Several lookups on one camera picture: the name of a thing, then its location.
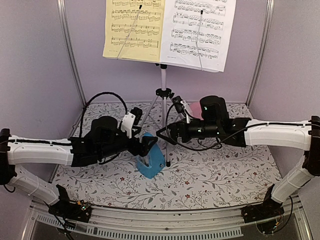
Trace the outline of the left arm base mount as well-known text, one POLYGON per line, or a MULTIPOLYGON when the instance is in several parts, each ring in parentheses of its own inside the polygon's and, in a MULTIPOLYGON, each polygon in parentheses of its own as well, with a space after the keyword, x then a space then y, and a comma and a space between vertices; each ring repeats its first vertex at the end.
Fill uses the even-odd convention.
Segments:
POLYGON ((84 200, 71 201, 67 190, 61 185, 56 185, 58 189, 58 202, 48 207, 48 212, 57 217, 67 220, 88 223, 92 213, 91 203, 84 200))

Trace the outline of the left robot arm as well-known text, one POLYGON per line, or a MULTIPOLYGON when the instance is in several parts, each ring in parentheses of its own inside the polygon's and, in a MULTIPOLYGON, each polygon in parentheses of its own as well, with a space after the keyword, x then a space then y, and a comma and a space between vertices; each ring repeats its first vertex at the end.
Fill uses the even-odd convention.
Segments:
POLYGON ((125 151, 145 157, 158 138, 152 135, 136 137, 141 129, 135 126, 135 121, 136 117, 131 113, 126 114, 121 122, 111 116, 102 116, 91 122, 90 131, 85 136, 58 140, 22 138, 4 128, 0 131, 0 184, 19 188, 55 207, 63 217, 70 217, 75 204, 70 201, 66 189, 44 181, 21 165, 102 165, 108 162, 108 157, 125 151))

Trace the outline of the yellow sheet music page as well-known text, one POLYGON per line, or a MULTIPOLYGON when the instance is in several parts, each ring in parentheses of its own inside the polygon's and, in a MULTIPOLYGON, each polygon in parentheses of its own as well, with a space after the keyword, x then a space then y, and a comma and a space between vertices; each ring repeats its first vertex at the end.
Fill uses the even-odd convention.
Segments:
POLYGON ((164 0, 107 0, 102 56, 159 63, 164 0))

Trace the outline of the blue metronome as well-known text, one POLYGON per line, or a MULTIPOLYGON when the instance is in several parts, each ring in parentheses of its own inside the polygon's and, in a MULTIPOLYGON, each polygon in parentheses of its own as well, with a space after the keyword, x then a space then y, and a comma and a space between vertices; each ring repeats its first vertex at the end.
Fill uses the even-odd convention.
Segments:
MULTIPOLYGON (((146 132, 143 136, 153 135, 146 132)), ((137 155, 136 157, 137 170, 148 179, 154 178, 165 166, 166 160, 157 142, 149 151, 148 155, 144 157, 137 155)))

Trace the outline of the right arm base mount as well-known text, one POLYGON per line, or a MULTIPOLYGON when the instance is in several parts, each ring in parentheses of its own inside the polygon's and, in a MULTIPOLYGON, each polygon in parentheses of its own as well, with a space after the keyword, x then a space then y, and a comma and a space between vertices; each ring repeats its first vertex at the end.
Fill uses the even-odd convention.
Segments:
POLYGON ((285 211, 282 203, 272 199, 274 184, 268 188, 263 202, 256 205, 247 205, 241 208, 241 216, 245 223, 256 222, 282 215, 285 211))

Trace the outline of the white sheet music page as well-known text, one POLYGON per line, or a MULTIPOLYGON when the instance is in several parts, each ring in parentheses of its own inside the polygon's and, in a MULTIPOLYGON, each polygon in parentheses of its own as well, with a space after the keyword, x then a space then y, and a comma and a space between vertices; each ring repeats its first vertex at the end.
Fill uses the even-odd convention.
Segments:
POLYGON ((235 0, 167 0, 160 62, 223 72, 236 12, 235 0))

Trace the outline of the lilac music stand with tripod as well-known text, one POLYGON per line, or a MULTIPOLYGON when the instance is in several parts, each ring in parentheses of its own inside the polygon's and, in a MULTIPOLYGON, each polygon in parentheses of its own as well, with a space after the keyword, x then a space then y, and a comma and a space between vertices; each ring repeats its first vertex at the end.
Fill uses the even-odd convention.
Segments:
MULTIPOLYGON (((152 105, 155 104, 156 100, 160 97, 162 98, 162 123, 163 127, 166 128, 166 133, 167 135, 171 138, 170 131, 169 131, 169 113, 172 108, 175 108, 174 104, 167 108, 167 99, 172 99, 173 93, 172 90, 167 88, 166 86, 166 69, 167 65, 165 64, 160 64, 160 69, 161 69, 161 88, 156 90, 156 97, 152 101, 152 105)), ((204 140, 205 138, 219 138, 219 127, 215 123, 209 123, 208 121, 201 120, 195 117, 191 117, 191 122, 188 123, 188 133, 192 139, 202 139, 204 140)), ((211 146, 205 147, 205 148, 192 148, 188 147, 186 145, 183 145, 183 143, 175 141, 175 145, 179 145, 185 149, 191 150, 191 151, 196 151, 196 152, 202 152, 206 151, 209 149, 218 149, 219 146, 221 146, 221 142, 217 141, 216 143, 212 144, 211 146)))

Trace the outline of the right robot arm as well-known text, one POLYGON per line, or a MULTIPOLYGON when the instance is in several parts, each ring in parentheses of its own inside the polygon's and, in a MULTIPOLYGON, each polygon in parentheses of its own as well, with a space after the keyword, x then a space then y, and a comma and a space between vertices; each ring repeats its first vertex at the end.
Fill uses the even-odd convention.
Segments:
POLYGON ((312 178, 320 175, 320 118, 298 122, 275 122, 248 117, 230 118, 226 102, 222 97, 209 95, 200 101, 201 118, 192 116, 189 105, 179 96, 172 101, 182 120, 165 123, 156 132, 162 140, 185 146, 192 139, 219 139, 221 144, 234 147, 278 146, 304 151, 298 164, 267 191, 258 213, 269 218, 282 203, 312 178))

